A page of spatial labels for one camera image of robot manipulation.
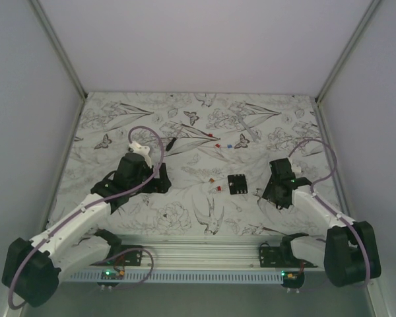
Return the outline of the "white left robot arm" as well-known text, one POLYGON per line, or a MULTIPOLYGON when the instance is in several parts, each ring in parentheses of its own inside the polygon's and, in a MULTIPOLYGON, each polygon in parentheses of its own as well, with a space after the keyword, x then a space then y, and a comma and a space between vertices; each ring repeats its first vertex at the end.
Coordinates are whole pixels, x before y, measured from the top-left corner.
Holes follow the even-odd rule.
POLYGON ((8 287, 7 304, 18 310, 25 304, 47 302, 71 274, 91 264, 114 265, 121 248, 116 235, 100 229, 82 240, 94 225, 141 194, 165 194, 171 186, 166 165, 149 166, 148 157, 127 153, 116 170, 96 183, 80 204, 42 233, 17 238, 8 250, 1 278, 8 287))

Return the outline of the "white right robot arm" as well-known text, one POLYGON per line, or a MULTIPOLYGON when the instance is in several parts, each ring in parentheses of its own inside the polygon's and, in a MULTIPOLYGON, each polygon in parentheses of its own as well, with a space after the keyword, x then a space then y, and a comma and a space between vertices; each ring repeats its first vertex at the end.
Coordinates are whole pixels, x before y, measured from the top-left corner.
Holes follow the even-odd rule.
POLYGON ((324 269, 336 287, 369 282, 381 275, 381 263, 372 225, 355 221, 324 201, 289 158, 269 163, 271 176, 262 198, 277 209, 295 207, 315 217, 321 237, 306 233, 288 234, 280 243, 283 265, 308 262, 324 269))

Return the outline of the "black fuse box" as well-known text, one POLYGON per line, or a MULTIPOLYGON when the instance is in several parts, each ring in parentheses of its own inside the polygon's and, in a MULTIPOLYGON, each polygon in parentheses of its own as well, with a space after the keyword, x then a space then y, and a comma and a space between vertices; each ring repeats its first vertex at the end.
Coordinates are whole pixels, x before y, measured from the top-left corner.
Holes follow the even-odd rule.
POLYGON ((231 195, 248 193, 248 185, 244 174, 228 175, 228 188, 231 195))

